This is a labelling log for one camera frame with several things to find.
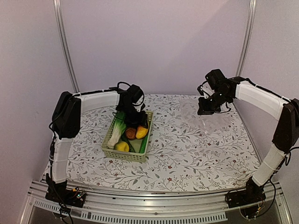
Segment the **green white bok choy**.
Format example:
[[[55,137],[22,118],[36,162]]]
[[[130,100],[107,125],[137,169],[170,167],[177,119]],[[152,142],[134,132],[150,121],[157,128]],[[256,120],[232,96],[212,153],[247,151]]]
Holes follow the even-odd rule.
[[[126,114],[124,112],[116,112],[114,114],[114,122],[113,122],[113,129],[111,133],[111,137],[107,142],[107,147],[113,149],[114,146],[118,143],[121,136],[123,135],[126,124],[125,124]]]

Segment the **orange yellow mango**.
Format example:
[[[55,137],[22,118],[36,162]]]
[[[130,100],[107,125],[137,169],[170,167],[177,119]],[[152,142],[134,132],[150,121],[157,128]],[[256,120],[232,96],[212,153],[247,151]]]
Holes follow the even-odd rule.
[[[143,126],[138,126],[137,130],[136,130],[135,137],[137,139],[143,139],[147,135],[148,131],[149,131],[148,128],[145,128]]]

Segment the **clear zip top bag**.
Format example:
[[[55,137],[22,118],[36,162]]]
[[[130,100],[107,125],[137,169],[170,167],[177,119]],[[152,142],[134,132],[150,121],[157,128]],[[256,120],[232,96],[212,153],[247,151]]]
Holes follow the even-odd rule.
[[[213,115],[198,115],[197,99],[182,99],[179,101],[182,120],[190,127],[196,127],[211,133],[231,125],[229,115],[215,113]]]

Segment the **pale green plastic basket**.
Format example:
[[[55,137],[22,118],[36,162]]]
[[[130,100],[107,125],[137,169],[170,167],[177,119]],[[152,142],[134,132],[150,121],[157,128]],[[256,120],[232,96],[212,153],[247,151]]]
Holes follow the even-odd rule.
[[[149,131],[147,134],[149,134],[148,136],[148,142],[147,142],[147,147],[148,147],[148,143],[149,143],[149,137],[150,137],[150,133],[151,133],[151,127],[152,127],[152,118],[153,118],[153,112],[151,111],[147,111],[146,112],[148,115],[148,124],[149,124]],[[145,162],[146,161],[146,152],[147,152],[147,147],[146,150],[143,154],[139,153],[140,150],[140,145],[142,142],[142,139],[134,139],[134,140],[129,140],[130,143],[133,145],[133,147],[135,148],[135,151],[137,151],[137,153],[132,153],[132,152],[120,152],[113,149],[110,149],[107,147],[107,142],[111,137],[111,133],[112,133],[112,129],[113,129],[113,122],[114,119],[112,120],[112,123],[108,129],[108,132],[106,133],[106,136],[102,142],[101,145],[101,149],[103,150],[103,152],[105,153],[106,157],[109,158],[116,158],[116,159],[123,159],[123,160],[127,160],[127,161],[136,161],[136,162]]]

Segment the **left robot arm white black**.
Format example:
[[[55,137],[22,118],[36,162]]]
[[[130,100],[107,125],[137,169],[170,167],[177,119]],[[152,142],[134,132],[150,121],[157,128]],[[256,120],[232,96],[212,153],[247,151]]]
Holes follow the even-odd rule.
[[[108,90],[71,94],[63,92],[58,100],[52,122],[53,132],[50,150],[49,176],[55,184],[66,181],[68,154],[73,139],[80,131],[81,115],[85,112],[116,106],[118,112],[125,114],[124,122],[130,126],[147,126],[147,116],[143,110],[144,93],[136,86],[127,90],[112,87]]]

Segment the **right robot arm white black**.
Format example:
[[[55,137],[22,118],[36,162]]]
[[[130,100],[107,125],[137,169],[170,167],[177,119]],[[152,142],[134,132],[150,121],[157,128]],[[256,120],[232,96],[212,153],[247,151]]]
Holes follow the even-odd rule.
[[[252,203],[260,195],[260,189],[279,171],[299,138],[299,101],[287,99],[256,85],[248,78],[207,75],[206,83],[213,93],[207,93],[200,85],[198,115],[212,115],[220,112],[223,104],[238,99],[245,101],[271,115],[278,121],[271,147],[258,170],[246,182],[242,200]]]

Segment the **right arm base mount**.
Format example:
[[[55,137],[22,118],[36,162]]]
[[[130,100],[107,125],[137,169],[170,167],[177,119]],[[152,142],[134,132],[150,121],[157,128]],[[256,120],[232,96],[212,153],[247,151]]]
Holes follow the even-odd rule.
[[[247,180],[244,190],[231,190],[225,195],[225,202],[229,208],[247,206],[240,209],[241,215],[246,219],[256,218],[262,209],[258,202],[266,199],[263,185],[258,186],[252,178]]]

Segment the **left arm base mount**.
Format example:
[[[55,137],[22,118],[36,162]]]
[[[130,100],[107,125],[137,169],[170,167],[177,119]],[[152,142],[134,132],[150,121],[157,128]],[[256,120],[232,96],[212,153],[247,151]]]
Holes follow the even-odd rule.
[[[61,203],[62,205],[83,208],[86,198],[85,190],[79,189],[79,187],[67,189],[67,181],[55,183],[48,175],[46,176],[46,183],[48,185],[45,196],[47,200]]]

